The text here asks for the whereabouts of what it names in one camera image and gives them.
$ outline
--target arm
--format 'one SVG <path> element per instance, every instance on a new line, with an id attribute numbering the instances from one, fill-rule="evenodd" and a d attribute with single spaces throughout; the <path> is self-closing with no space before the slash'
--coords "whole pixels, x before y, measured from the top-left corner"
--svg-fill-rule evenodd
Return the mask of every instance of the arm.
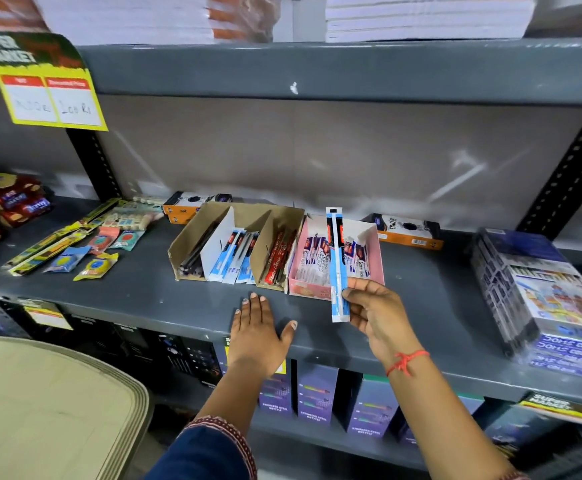
<path id="1" fill-rule="evenodd" d="M 351 323 L 368 336 L 385 370 L 396 362 L 397 353 L 422 349 L 396 293 L 369 280 L 349 278 L 344 297 L 351 304 Z M 498 480 L 514 471 L 429 357 L 414 358 L 408 368 L 410 377 L 394 370 L 389 381 L 432 479 Z"/>
<path id="2" fill-rule="evenodd" d="M 289 322 L 277 338 L 268 300 L 251 293 L 242 301 L 231 326 L 229 370 L 208 398 L 197 418 L 217 416 L 246 435 L 259 390 L 286 358 L 297 322 Z"/>

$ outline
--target beige stool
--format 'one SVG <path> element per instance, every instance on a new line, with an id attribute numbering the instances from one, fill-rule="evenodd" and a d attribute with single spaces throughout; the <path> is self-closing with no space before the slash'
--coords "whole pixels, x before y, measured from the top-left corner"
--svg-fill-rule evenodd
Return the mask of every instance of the beige stool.
<path id="1" fill-rule="evenodd" d="M 143 384 L 63 347 L 0 337 L 0 480 L 114 480 L 152 415 Z"/>

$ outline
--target pink box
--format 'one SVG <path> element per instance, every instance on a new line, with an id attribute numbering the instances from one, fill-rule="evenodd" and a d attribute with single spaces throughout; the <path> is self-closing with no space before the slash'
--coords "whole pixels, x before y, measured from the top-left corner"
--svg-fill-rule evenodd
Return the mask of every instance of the pink box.
<path id="1" fill-rule="evenodd" d="M 309 237 L 309 227 L 312 229 L 324 229 L 321 235 L 327 233 L 327 218 L 325 216 L 307 215 L 304 217 L 300 237 L 297 240 L 297 248 L 291 270 L 289 272 L 289 294 L 295 296 L 306 296 L 308 298 L 318 298 L 331 300 L 331 287 L 320 286 L 312 283 L 306 283 L 295 279 L 298 268 L 303 259 L 304 243 Z M 364 235 L 367 243 L 368 252 L 368 270 L 370 272 L 369 280 L 377 281 L 384 284 L 384 269 L 382 266 L 382 253 L 380 251 L 380 240 L 377 236 L 377 227 L 375 224 L 368 222 L 352 221 L 343 219 L 343 228 L 345 236 Z"/>

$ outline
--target patterned sleeve cuff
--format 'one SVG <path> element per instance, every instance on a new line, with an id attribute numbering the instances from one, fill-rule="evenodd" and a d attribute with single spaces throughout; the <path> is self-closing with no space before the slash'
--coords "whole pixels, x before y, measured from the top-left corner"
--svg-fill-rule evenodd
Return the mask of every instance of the patterned sleeve cuff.
<path id="1" fill-rule="evenodd" d="M 530 480 L 529 477 L 521 472 L 511 472 L 504 475 L 500 480 Z"/>
<path id="2" fill-rule="evenodd" d="M 233 444 L 235 444 L 235 446 L 239 450 L 239 453 L 242 455 L 244 463 L 247 466 L 248 477 L 251 480 L 257 479 L 257 469 L 255 468 L 255 460 L 253 459 L 253 454 L 251 453 L 251 450 L 248 447 L 246 438 L 244 438 L 242 433 L 240 433 L 238 429 L 235 428 L 235 426 L 233 426 L 227 420 L 217 416 L 204 416 L 194 421 L 191 421 L 188 424 L 188 426 L 184 428 L 184 431 L 186 431 L 189 428 L 197 428 L 198 426 L 206 426 L 207 428 L 215 429 L 223 433 L 225 436 L 227 436 L 233 442 Z"/>

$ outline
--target forearm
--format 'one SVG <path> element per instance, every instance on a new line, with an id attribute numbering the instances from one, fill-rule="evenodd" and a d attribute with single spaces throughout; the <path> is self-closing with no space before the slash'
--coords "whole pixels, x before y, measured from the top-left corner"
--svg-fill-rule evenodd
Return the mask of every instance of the forearm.
<path id="1" fill-rule="evenodd" d="M 232 364 L 196 418 L 219 416 L 246 436 L 264 375 L 250 362 Z"/>
<path id="2" fill-rule="evenodd" d="M 389 380 L 432 479 L 498 480 L 513 470 L 429 357 L 408 368 L 411 377 L 393 371 Z"/>

